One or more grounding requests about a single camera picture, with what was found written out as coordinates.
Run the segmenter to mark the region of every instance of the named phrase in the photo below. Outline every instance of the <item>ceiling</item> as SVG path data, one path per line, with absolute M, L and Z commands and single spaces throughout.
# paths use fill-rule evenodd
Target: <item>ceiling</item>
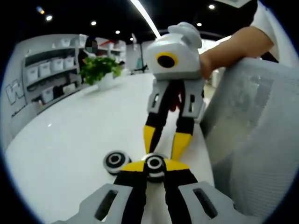
M 256 1 L 234 8 L 213 0 L 139 0 L 161 34 L 169 25 L 186 21 L 196 25 L 205 39 L 218 40 L 248 26 L 256 10 Z M 37 12 L 41 6 L 44 15 Z M 52 15 L 49 22 L 45 15 Z M 21 13 L 19 41 L 46 34 L 86 34 L 130 42 L 131 33 L 138 42 L 155 36 L 130 0 L 39 0 L 28 3 Z

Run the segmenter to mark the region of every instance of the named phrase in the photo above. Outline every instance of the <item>green plant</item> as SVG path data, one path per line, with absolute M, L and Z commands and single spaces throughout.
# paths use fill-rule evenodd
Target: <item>green plant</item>
M 86 65 L 80 71 L 80 75 L 85 78 L 87 84 L 93 85 L 100 81 L 107 73 L 112 72 L 113 77 L 121 75 L 121 68 L 118 63 L 109 57 L 86 58 Z

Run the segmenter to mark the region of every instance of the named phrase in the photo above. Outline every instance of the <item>white wall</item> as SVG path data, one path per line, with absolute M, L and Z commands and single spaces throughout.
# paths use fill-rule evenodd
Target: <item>white wall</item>
M 21 62 L 30 50 L 30 54 L 46 51 L 53 43 L 62 38 L 77 37 L 76 34 L 55 34 L 34 37 L 18 43 L 7 64 L 0 95 L 0 133 L 4 150 L 13 140 L 11 133 L 12 114 L 26 105 L 21 80 Z M 107 39 L 98 38 L 99 44 Z

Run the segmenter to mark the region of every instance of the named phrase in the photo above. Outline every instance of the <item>white table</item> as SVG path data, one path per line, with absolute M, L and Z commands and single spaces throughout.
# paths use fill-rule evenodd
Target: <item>white table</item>
M 56 103 L 32 120 L 6 152 L 13 180 L 29 207 L 44 223 L 66 220 L 79 204 L 115 177 L 102 165 L 112 150 L 126 151 L 133 161 L 144 155 L 142 129 L 152 74 L 120 77 L 114 88 L 86 88 Z M 170 156 L 178 112 L 169 113 L 156 152 Z M 182 162 L 198 181 L 214 185 L 199 125 Z M 171 223 L 162 184 L 148 184 L 142 223 Z

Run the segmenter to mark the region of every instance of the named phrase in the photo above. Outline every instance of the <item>white chair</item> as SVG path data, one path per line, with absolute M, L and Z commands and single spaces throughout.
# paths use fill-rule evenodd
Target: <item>white chair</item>
M 266 218 L 299 168 L 299 70 L 258 59 L 226 69 L 201 123 L 215 186 Z

